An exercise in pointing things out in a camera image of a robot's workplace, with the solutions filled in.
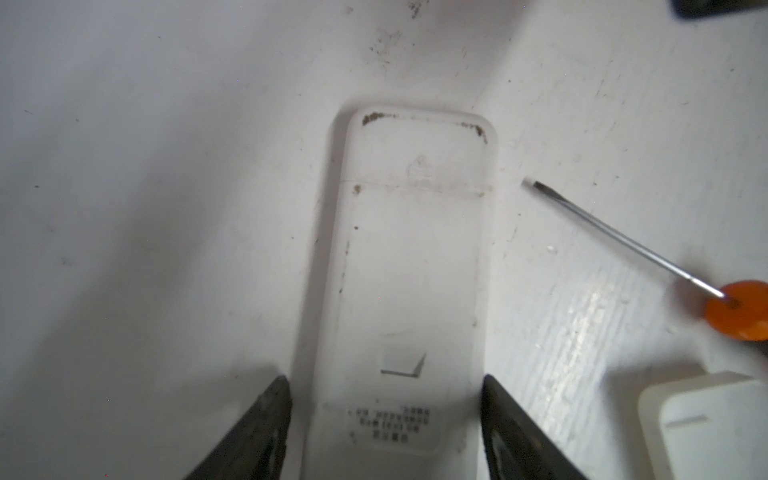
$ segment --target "dirty white plastic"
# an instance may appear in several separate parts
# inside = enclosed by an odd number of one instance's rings
[[[474,478],[496,144],[470,114],[350,121],[304,478]]]
[[[656,480],[768,478],[768,386],[721,372],[651,386],[637,406]]]

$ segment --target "dirt stain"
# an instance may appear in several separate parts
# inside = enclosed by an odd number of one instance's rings
[[[456,449],[456,453],[461,455],[464,453],[464,451],[467,449],[467,438],[466,436],[462,437],[461,440],[458,442],[458,448]]]
[[[481,127],[478,124],[468,124],[465,121],[463,121],[460,125],[464,128],[471,128],[472,130],[476,131],[478,134],[478,137],[482,137],[483,143],[485,143],[486,145],[488,144],[488,136],[485,135],[485,130],[483,129],[483,127]]]
[[[408,2],[408,8],[411,10],[412,20],[416,20],[416,17],[419,16],[419,12],[422,9],[422,3],[429,3],[429,0],[426,0],[426,2]]]
[[[365,127],[367,124],[371,123],[372,121],[377,121],[380,118],[397,118],[397,115],[385,114],[380,111],[374,111],[362,118],[362,125],[363,127]]]
[[[392,63],[391,51],[400,42],[402,33],[400,30],[395,33],[389,33],[383,28],[377,28],[376,33],[379,37],[376,39],[376,43],[370,48],[372,52],[376,54],[376,60],[379,62],[379,66],[386,71],[386,66]]]

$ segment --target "screwdriver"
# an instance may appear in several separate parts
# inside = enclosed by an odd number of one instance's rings
[[[535,181],[531,186],[617,242],[707,292],[711,298],[704,307],[704,319],[718,332],[739,340],[768,340],[768,283],[741,280],[717,289],[593,217],[543,183]]]

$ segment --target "dark object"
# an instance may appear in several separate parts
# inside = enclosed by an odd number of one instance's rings
[[[490,375],[480,416],[491,480],[586,480]]]
[[[767,0],[672,0],[674,11],[683,18],[722,15],[766,5],[768,5]]]
[[[292,406],[288,379],[279,376],[187,480],[278,480]]]
[[[280,376],[187,480],[277,480],[290,409],[288,380]],[[483,381],[481,417],[492,480],[586,480],[490,375]]]

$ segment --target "screwdriver shaft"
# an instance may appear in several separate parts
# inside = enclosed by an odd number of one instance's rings
[[[632,240],[630,237],[627,237],[626,235],[624,235],[622,232],[614,229],[610,225],[603,223],[598,218],[593,217],[592,215],[587,213],[586,210],[582,209],[576,204],[573,204],[568,199],[560,195],[558,192],[552,190],[550,187],[547,187],[541,182],[534,182],[533,188],[535,188],[536,190],[539,190],[547,197],[559,203],[561,206],[569,209],[571,212],[577,214],[579,217],[583,218],[587,222],[594,225],[601,232],[605,233],[609,237],[625,245],[631,250],[634,250],[635,252],[639,253],[643,257],[649,259],[651,262],[656,263],[658,266],[662,266],[663,268],[669,270],[670,272],[674,273],[675,275],[678,275],[681,278],[684,278],[685,280],[688,280],[693,285],[698,286],[699,288],[709,293],[710,295],[715,296],[716,298],[719,298],[722,300],[727,299],[727,295],[722,291],[720,291],[719,289],[711,286],[709,283],[703,281],[702,279],[696,278],[695,276],[691,275],[690,273],[683,270],[679,266],[675,265],[674,263],[670,262],[666,258],[662,257],[658,253],[647,249],[646,247],[640,245],[638,242]]]

